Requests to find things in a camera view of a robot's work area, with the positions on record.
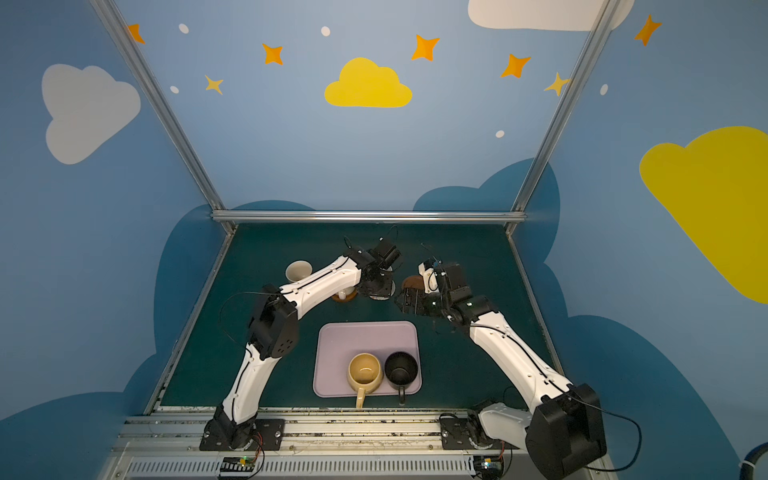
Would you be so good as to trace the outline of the white multicolour woven coaster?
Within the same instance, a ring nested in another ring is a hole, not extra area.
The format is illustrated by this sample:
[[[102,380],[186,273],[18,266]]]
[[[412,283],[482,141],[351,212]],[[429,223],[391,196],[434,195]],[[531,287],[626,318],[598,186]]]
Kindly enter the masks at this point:
[[[395,291],[375,292],[369,295],[369,298],[376,301],[387,301],[396,294]]]

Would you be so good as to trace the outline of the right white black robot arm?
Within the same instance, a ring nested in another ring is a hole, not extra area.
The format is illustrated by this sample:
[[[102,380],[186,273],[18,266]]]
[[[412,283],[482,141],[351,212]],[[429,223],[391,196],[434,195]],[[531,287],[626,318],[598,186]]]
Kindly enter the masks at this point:
[[[418,274],[403,281],[396,303],[406,314],[448,320],[509,378],[528,410],[495,403],[478,420],[489,438],[525,451],[543,477],[563,479],[606,454],[597,393],[539,357],[491,299],[472,292],[460,264],[421,263]]]

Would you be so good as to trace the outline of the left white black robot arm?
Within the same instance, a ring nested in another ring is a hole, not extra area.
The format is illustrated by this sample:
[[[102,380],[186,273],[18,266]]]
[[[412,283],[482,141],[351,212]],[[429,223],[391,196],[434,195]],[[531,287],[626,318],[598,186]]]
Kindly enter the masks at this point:
[[[312,308],[353,288],[363,296],[388,300],[395,294],[393,264],[401,256],[387,238],[368,250],[350,246],[308,277],[256,293],[248,323],[245,354],[228,395],[204,427],[202,451],[244,450],[256,439],[259,402],[279,359],[299,339],[299,322]]]

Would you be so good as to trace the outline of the yellow mug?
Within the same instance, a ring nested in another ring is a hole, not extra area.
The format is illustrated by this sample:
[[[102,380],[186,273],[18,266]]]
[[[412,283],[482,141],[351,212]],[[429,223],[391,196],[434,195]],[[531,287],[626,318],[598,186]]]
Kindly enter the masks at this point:
[[[360,353],[348,364],[347,381],[355,393],[355,408],[362,409],[367,396],[374,393],[383,380],[383,370],[376,356]]]

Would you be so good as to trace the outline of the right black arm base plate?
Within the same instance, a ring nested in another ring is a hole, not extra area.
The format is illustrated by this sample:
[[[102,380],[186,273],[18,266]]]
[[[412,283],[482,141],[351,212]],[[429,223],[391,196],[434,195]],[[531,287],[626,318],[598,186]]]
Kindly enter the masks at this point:
[[[502,447],[519,449],[509,442],[490,438],[474,412],[467,417],[442,413],[437,421],[444,450],[501,450]]]

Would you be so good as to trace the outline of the black mug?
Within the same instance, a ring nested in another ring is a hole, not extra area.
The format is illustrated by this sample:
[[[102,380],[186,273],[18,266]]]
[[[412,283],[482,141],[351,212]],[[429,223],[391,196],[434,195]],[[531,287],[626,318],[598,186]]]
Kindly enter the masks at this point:
[[[384,374],[389,385],[398,395],[400,406],[406,403],[406,391],[415,381],[419,367],[414,356],[404,351],[390,354],[384,365]]]

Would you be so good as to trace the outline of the cream mug white handle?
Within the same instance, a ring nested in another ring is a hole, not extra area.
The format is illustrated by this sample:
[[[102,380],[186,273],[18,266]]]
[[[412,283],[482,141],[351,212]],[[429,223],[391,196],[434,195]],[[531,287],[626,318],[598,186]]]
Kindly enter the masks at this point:
[[[343,298],[344,296],[346,296],[346,295],[349,295],[351,292],[353,292],[353,291],[355,291],[355,290],[356,290],[356,288],[355,288],[355,287],[349,287],[349,288],[345,288],[345,289],[343,289],[343,290],[339,291],[337,294],[338,294],[340,297],[342,297],[342,298]]]

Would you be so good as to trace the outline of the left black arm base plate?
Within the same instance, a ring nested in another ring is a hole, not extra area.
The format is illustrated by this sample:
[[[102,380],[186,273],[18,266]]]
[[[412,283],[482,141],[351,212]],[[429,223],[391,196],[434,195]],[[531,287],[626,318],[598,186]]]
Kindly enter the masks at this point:
[[[235,425],[227,418],[214,418],[203,429],[200,451],[277,451],[281,447],[283,419],[252,419]]]

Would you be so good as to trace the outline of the cream mug lilac handle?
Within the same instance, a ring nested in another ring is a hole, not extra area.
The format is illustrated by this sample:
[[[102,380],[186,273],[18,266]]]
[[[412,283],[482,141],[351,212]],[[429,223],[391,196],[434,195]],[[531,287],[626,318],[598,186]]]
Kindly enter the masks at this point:
[[[290,283],[299,282],[313,273],[313,266],[306,260],[296,260],[291,262],[285,269],[286,279]]]

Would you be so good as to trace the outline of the brown wooden round coaster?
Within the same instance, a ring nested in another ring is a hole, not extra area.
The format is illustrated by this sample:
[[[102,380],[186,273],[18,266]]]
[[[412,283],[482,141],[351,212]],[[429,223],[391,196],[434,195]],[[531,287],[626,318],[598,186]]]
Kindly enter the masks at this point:
[[[358,292],[355,290],[355,291],[351,292],[349,295],[344,296],[343,298],[340,297],[338,294],[334,294],[331,297],[331,299],[333,301],[337,302],[337,303],[347,303],[347,302],[350,302],[350,301],[354,300],[356,298],[356,296],[357,296],[357,293]]]
[[[404,279],[401,285],[401,289],[403,291],[416,291],[416,292],[424,292],[425,291],[425,285],[424,285],[424,279],[421,275],[412,275]]]

